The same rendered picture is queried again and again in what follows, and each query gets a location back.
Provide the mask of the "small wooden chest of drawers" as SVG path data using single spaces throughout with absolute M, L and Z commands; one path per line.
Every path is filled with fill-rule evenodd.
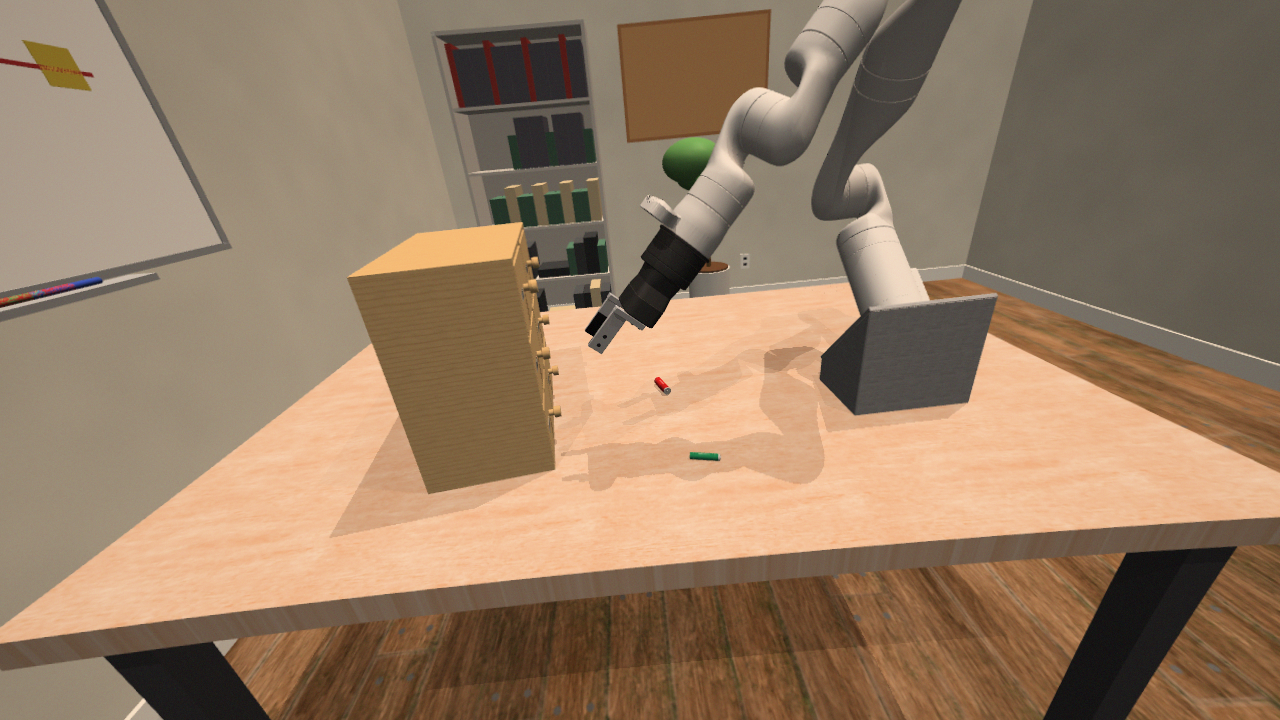
M 513 266 L 522 231 L 417 233 L 347 277 L 428 495 L 556 470 Z

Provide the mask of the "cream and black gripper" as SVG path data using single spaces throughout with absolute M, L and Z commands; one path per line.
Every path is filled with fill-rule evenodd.
M 640 208 L 667 227 L 660 224 L 660 231 L 641 255 L 645 261 L 643 268 L 620 299 L 608 293 L 585 328 L 593 336 L 588 347 L 598 354 L 605 351 L 625 322 L 639 331 L 653 328 L 666 313 L 669 300 L 678 290 L 689 288 L 730 231 L 723 217 L 691 193 L 675 210 L 652 195 L 643 200 Z

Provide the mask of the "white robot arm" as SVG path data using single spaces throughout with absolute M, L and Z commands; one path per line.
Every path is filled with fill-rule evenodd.
M 911 108 L 963 0 L 908 0 L 878 28 L 887 3 L 823 0 L 785 58 L 797 91 L 792 97 L 768 88 L 742 94 L 689 191 L 731 227 L 755 191 L 742 170 L 748 155 L 774 167 L 800 158 L 838 81 L 867 46 L 812 192 L 817 219 L 858 218 L 836 245 L 860 316 L 868 307 L 931 300 L 899 242 L 881 173 L 856 164 Z

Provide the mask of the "brown wooden drawer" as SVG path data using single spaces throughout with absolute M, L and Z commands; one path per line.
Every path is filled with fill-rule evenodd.
M 550 324 L 550 322 L 549 322 L 548 314 L 540 316 L 540 311 L 539 311 L 539 306 L 538 306 L 538 295 L 536 293 L 532 293 L 532 313 L 534 313 L 534 316 L 535 316 L 535 323 L 536 323 L 536 328 L 538 328 L 538 338 L 539 338 L 539 343 L 540 343 L 540 348 L 541 348 L 543 347 L 543 327 L 541 327 L 541 323 L 544 323 L 544 325 L 548 325 L 548 324 Z
M 550 395 L 549 395 L 549 389 L 548 389 L 548 386 L 547 386 L 545 370 L 544 370 L 544 398 L 543 398 L 543 409 L 544 409 L 544 414 L 545 414 L 545 419 L 547 419 L 547 429 L 548 429 L 548 434 L 549 434 L 549 439 L 550 439 L 550 448 L 552 448 L 552 454 L 553 454 L 553 457 L 554 457 L 554 424 L 553 424 L 553 415 L 556 415 L 556 416 L 562 416 L 562 415 L 561 415 L 561 405 L 553 406 L 553 409 L 550 406 Z M 554 462 L 556 462 L 556 457 L 554 457 Z
M 520 245 L 518 245 L 518 249 L 516 251 L 515 263 L 513 264 L 515 264 L 515 275 L 516 275 L 516 281 L 517 281 L 517 284 L 518 284 L 518 293 L 520 293 L 520 299 L 521 299 L 521 304 L 522 304 L 522 309 L 524 309 L 524 318 L 525 318 L 525 323 L 526 323 L 526 328 L 527 328 L 527 333 L 529 333 L 530 313 L 531 313 L 531 300 L 530 300 L 529 291 L 530 291 L 530 293 L 538 293 L 538 281 L 534 279 L 534 281 L 529 281 L 529 283 L 527 283 L 526 275 L 525 275 L 525 270 L 524 270 L 524 260 L 522 260 Z
M 536 372 L 536 375 L 538 375 L 538 386 L 539 386 L 540 395 L 541 395 L 541 401 L 543 401 L 543 360 L 541 360 L 541 357 L 544 360 L 545 359 L 550 359 L 550 350 L 549 350 L 549 347 L 541 347 L 541 350 L 540 350 L 540 345 L 539 345 L 539 340 L 538 340 L 538 331 L 536 331 L 534 315 L 531 316 L 530 347 L 531 347 L 531 352 L 532 352 L 532 361 L 534 361 L 535 372 Z
M 545 337 L 544 337 L 544 347 L 547 347 Z M 552 404 L 552 409 L 553 409 L 552 374 L 553 375 L 559 375 L 558 365 L 550 368 L 549 359 L 545 359 L 544 360 L 544 368 L 545 368 L 545 373 L 547 373 L 547 383 L 548 383 L 548 388 L 549 388 L 549 393 L 550 393 L 550 404 Z
M 525 237 L 522 238 L 522 234 L 524 234 L 524 231 L 521 232 L 521 236 L 520 236 L 520 247 L 521 247 L 521 252 L 522 252 L 522 258 L 524 258 L 524 266 L 525 266 L 525 272 L 526 272 L 526 277 L 527 277 L 527 282 L 529 282 L 529 281 L 532 281 L 531 266 L 532 266 L 532 269 L 534 268 L 539 268 L 539 263 L 538 263 L 538 258 L 531 258 L 531 260 L 529 259 L 527 243 L 526 243 Z

